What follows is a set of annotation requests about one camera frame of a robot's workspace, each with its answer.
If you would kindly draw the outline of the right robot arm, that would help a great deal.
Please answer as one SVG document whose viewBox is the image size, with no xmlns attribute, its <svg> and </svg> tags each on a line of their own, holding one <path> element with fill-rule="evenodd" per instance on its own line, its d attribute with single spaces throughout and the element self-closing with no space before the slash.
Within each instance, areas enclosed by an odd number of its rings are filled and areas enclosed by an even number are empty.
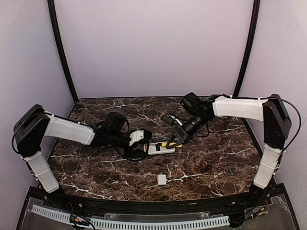
<svg viewBox="0 0 307 230">
<path fill-rule="evenodd" d="M 226 94 L 213 94 L 201 99 L 195 93 L 186 94 L 180 104 L 190 114 L 183 124 L 177 123 L 166 144 L 167 149 L 187 143 L 201 127 L 214 117 L 239 117 L 263 123 L 264 151 L 253 183 L 249 188 L 249 206 L 255 207 L 268 194 L 274 173 L 278 170 L 292 121 L 285 107 L 286 100 L 278 94 L 270 97 L 250 98 Z"/>
</svg>

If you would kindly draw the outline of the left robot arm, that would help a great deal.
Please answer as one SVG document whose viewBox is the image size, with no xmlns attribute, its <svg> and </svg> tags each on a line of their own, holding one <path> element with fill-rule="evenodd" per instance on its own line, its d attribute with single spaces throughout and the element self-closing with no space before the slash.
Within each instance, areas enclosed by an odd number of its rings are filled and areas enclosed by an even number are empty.
<svg viewBox="0 0 307 230">
<path fill-rule="evenodd" d="M 54 115 L 36 104 L 14 125 L 12 148 L 21 155 L 33 176 L 43 189 L 51 194 L 61 191 L 61 186 L 42 154 L 44 137 L 75 141 L 92 147 L 113 147 L 121 157 L 138 162 L 148 156 L 148 151 L 138 145 L 149 144 L 152 133 L 143 128 L 122 131 L 128 125 L 127 118 L 117 112 L 110 112 L 106 119 L 91 126 Z"/>
</svg>

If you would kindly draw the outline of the yellow handled screwdriver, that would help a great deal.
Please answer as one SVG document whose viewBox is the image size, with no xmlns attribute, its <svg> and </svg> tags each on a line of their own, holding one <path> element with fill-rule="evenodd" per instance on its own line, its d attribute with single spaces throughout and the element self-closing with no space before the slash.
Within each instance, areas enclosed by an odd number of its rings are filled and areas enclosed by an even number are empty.
<svg viewBox="0 0 307 230">
<path fill-rule="evenodd" d="M 157 145 L 164 147 L 164 148 L 166 148 L 166 147 L 181 148 L 183 146 L 182 144 L 177 144 L 175 142 L 170 142 L 169 144 L 167 142 L 158 142 Z"/>
</svg>

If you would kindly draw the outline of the white battery cover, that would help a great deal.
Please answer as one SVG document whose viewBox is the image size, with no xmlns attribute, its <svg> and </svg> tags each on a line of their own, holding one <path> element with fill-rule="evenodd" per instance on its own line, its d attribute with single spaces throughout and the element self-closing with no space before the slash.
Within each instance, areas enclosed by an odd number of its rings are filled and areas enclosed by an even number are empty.
<svg viewBox="0 0 307 230">
<path fill-rule="evenodd" d="M 165 174 L 157 175 L 157 183 L 158 185 L 167 185 L 167 178 Z"/>
</svg>

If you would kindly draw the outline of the white remote control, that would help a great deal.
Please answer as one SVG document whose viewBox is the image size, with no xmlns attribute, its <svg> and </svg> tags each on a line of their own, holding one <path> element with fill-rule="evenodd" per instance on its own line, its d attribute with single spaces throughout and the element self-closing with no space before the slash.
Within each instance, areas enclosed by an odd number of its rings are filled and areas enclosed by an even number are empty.
<svg viewBox="0 0 307 230">
<path fill-rule="evenodd" d="M 176 151 L 175 148 L 167 149 L 167 148 L 158 146 L 157 143 L 148 144 L 148 152 L 146 153 L 148 153 L 149 155 L 159 155 L 159 154 L 174 153 Z"/>
</svg>

